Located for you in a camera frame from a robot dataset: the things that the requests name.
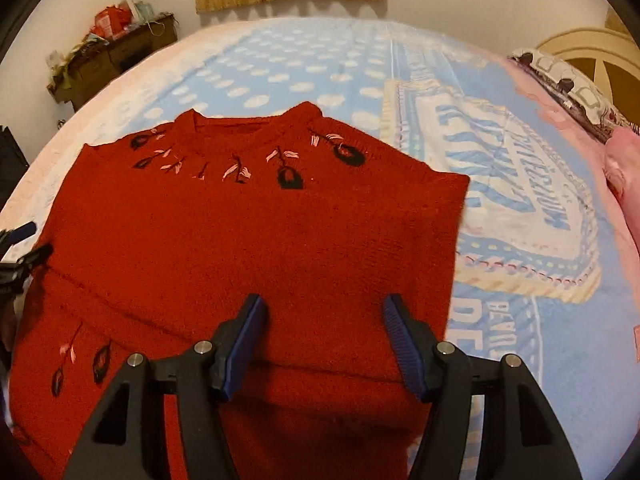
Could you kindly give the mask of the pink fluffy pillow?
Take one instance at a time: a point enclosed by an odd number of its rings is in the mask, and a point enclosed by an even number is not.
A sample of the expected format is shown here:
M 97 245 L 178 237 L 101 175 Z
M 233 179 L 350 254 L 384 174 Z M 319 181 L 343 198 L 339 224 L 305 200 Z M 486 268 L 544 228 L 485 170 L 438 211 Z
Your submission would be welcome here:
M 622 208 L 636 245 L 640 233 L 640 148 L 639 136 L 616 127 L 605 143 L 604 174 Z

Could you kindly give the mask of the blue polka dot bed blanket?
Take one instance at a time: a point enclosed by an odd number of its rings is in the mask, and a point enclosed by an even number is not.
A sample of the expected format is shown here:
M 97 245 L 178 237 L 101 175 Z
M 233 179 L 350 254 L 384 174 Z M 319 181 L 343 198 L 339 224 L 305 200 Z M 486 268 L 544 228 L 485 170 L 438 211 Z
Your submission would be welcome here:
M 117 85 L 98 140 L 169 122 L 318 104 L 471 180 L 448 336 L 522 356 L 588 479 L 639 426 L 634 243 L 590 137 L 506 58 L 436 32 L 353 18 L 204 29 Z

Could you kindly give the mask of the colourful cloth on desk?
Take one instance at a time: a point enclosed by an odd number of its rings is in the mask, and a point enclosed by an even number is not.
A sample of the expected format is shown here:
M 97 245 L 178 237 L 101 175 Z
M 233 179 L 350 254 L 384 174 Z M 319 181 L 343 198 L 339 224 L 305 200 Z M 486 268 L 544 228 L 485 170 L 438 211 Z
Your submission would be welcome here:
M 104 38 L 87 36 L 66 54 L 58 52 L 58 50 L 51 52 L 46 57 L 51 91 L 57 88 L 70 88 L 70 81 L 76 78 L 81 64 L 105 52 L 109 45 L 110 43 Z

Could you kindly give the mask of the dark wooden desk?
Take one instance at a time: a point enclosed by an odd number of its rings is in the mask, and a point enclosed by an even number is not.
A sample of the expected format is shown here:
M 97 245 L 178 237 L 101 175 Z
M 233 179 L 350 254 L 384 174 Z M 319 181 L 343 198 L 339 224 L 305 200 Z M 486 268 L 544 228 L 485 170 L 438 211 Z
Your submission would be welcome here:
M 155 20 L 131 29 L 119 39 L 109 41 L 106 51 L 81 64 L 70 88 L 47 90 L 58 104 L 70 103 L 77 112 L 112 80 L 122 76 L 156 51 L 178 39 L 177 23 L 172 13 L 162 13 Z

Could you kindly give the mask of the grey white patterned pillow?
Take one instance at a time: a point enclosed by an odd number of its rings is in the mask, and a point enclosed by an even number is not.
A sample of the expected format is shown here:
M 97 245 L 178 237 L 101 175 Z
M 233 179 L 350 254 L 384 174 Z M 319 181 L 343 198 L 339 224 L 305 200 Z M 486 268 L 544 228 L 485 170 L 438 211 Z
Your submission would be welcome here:
M 605 144 L 617 127 L 638 136 L 639 126 L 630 122 L 594 82 L 573 65 L 536 49 L 516 49 L 509 58 L 532 76 L 593 139 Z

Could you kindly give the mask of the cream wooden headboard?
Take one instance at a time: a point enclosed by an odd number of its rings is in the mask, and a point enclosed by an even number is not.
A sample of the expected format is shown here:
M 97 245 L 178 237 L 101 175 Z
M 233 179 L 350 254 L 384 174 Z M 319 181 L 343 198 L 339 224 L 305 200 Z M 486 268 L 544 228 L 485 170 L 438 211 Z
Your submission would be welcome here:
M 585 74 L 631 122 L 639 122 L 639 46 L 613 8 L 601 27 L 559 32 L 538 44 Z

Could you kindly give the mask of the red embroidered knit sweater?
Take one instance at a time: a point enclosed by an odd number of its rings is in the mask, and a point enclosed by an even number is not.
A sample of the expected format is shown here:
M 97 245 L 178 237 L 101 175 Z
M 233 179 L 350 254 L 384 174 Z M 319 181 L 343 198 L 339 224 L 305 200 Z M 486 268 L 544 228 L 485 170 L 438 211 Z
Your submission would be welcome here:
M 14 431 L 62 477 L 128 356 L 175 356 L 265 301 L 268 325 L 221 411 L 244 479 L 402 479 L 426 407 L 382 321 L 398 294 L 446 327 L 470 180 L 303 102 L 279 116 L 194 110 L 85 146 L 55 197 L 9 384 Z

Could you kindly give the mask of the red gift bag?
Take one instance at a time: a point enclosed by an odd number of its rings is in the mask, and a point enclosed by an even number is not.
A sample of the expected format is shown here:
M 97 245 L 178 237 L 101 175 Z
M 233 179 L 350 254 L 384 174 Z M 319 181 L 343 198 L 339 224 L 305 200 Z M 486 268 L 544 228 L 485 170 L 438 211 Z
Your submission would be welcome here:
M 131 21 L 132 13 L 129 9 L 120 6 L 107 6 L 94 17 L 91 32 L 106 40 L 114 40 L 126 32 Z

